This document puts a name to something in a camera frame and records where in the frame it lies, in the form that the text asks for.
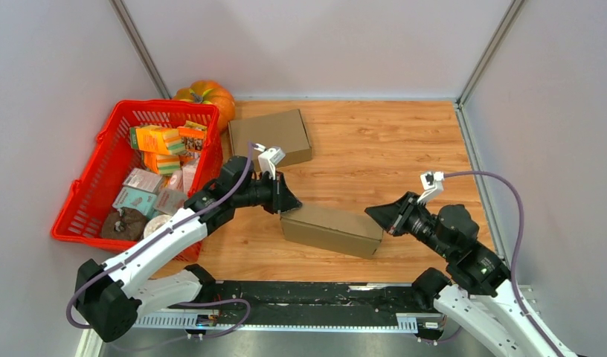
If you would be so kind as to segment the brown cardboard box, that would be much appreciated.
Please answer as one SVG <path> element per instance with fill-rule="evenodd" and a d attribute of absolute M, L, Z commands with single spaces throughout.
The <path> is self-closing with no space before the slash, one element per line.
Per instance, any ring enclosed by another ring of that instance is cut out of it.
<path fill-rule="evenodd" d="M 248 154 L 247 144 L 280 147 L 284 153 L 278 167 L 312 160 L 312 145 L 300 109 L 233 120 L 228 124 L 233 155 Z"/>

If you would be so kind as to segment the orange snack box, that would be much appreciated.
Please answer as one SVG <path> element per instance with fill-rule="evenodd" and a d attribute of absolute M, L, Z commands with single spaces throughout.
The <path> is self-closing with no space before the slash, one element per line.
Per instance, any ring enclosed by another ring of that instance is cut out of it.
<path fill-rule="evenodd" d="M 207 127 L 192 121 L 186 121 L 178 127 L 184 147 L 189 152 L 201 152 L 206 139 Z"/>

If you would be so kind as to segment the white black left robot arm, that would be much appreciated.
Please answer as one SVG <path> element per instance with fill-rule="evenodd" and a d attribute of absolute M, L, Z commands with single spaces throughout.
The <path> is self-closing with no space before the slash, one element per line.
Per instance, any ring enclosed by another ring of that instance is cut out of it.
<path fill-rule="evenodd" d="M 215 299 L 215 279 L 197 264 L 170 277 L 152 275 L 176 255 L 201 242 L 234 218 L 236 209 L 261 206 L 270 214 L 301 207 L 277 164 L 284 154 L 275 148 L 258 157 L 231 157 L 217 178 L 184 202 L 161 227 L 127 251 L 104 263 L 88 260 L 77 272 L 75 292 L 66 317 L 77 328 L 93 329 L 105 342 L 119 339 L 151 312 L 192 303 L 199 309 Z"/>

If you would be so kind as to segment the orange sponge pack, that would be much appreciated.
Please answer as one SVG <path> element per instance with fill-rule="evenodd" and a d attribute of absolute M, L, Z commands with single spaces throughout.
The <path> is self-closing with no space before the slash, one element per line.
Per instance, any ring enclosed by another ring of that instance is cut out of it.
<path fill-rule="evenodd" d="M 143 162 L 147 169 L 162 176 L 171 175 L 181 169 L 181 162 L 177 155 L 143 152 Z"/>
<path fill-rule="evenodd" d="M 129 130 L 133 149 L 160 155 L 178 155 L 185 151 L 179 130 L 156 125 L 134 126 Z"/>

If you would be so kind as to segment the grey pink packet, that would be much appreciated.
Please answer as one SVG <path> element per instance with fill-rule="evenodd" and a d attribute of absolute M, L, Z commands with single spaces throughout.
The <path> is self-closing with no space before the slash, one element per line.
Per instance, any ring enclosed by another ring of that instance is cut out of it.
<path fill-rule="evenodd" d="M 155 211 L 173 215 L 183 207 L 198 169 L 199 159 L 194 158 L 175 170 L 166 185 L 159 190 L 154 202 Z"/>

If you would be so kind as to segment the brown cardboard sheet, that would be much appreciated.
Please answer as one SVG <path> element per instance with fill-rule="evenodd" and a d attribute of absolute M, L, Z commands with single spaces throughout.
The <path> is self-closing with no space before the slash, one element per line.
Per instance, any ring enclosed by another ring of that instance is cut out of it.
<path fill-rule="evenodd" d="M 373 257 L 384 235 L 368 216 L 311 204 L 282 213 L 280 223 L 289 242 L 363 259 Z"/>

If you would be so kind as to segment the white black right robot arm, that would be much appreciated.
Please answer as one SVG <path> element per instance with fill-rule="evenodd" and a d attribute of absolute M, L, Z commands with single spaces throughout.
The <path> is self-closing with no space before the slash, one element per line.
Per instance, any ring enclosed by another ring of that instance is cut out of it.
<path fill-rule="evenodd" d="M 410 234 L 446 261 L 412 284 L 414 305 L 455 321 L 495 356 L 575 356 L 522 297 L 503 260 L 478 241 L 479 227 L 463 205 L 430 213 L 418 195 L 368 207 L 365 213 L 394 237 Z"/>

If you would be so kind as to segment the teal cookie box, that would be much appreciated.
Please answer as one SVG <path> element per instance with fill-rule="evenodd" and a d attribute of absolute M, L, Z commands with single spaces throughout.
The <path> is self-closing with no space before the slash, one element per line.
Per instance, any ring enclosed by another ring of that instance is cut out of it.
<path fill-rule="evenodd" d="M 112 203 L 115 209 L 132 208 L 151 219 L 155 216 L 157 195 L 131 187 L 123 187 Z"/>

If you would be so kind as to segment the orange pumpkin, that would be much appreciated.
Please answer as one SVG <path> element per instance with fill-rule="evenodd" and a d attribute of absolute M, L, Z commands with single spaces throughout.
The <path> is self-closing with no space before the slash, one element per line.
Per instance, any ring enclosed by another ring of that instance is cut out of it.
<path fill-rule="evenodd" d="M 217 107 L 219 110 L 217 127 L 220 132 L 224 132 L 228 128 L 228 123 L 236 115 L 234 96 L 215 80 L 199 80 L 188 87 L 181 88 L 173 96 L 173 100 Z"/>

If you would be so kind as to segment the brown netted item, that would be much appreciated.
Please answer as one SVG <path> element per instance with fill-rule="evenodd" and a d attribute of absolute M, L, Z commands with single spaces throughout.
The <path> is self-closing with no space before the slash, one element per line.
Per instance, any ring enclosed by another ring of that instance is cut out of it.
<path fill-rule="evenodd" d="M 148 218 L 134 208 L 118 208 L 103 222 L 100 237 L 137 242 L 143 236 Z"/>

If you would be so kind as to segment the orange sponge pack upper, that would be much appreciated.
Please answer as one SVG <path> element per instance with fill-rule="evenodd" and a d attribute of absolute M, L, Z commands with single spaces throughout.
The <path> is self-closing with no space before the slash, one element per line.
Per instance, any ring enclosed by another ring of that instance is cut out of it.
<path fill-rule="evenodd" d="M 129 130 L 133 149 L 160 155 L 178 155 L 185 151 L 179 130 L 156 125 L 134 126 Z"/>

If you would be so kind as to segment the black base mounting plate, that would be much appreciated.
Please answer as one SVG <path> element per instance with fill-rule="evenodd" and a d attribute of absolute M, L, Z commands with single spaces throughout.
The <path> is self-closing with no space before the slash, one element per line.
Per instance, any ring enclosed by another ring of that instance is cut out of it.
<path fill-rule="evenodd" d="M 247 327 L 397 327 L 399 318 L 415 318 L 419 327 L 436 329 L 446 320 L 409 283 L 225 280 L 203 288 L 195 301 L 221 301 L 219 324 L 244 318 L 248 301 Z"/>

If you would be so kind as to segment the beige tape roll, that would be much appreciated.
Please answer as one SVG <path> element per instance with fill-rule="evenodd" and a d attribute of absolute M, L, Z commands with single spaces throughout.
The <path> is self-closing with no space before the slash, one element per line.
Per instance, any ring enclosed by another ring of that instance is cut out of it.
<path fill-rule="evenodd" d="M 142 234 L 142 238 L 146 239 L 149 235 L 156 232 L 161 226 L 163 226 L 166 222 L 170 221 L 172 218 L 171 215 L 167 214 L 159 214 L 153 217 L 145 226 Z"/>

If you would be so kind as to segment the orange sponge pack lower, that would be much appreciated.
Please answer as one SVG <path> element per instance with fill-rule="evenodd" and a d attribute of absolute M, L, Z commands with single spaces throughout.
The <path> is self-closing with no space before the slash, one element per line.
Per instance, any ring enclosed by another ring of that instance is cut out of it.
<path fill-rule="evenodd" d="M 181 169 L 181 162 L 177 155 L 143 152 L 143 162 L 147 169 L 162 176 L 171 175 Z"/>

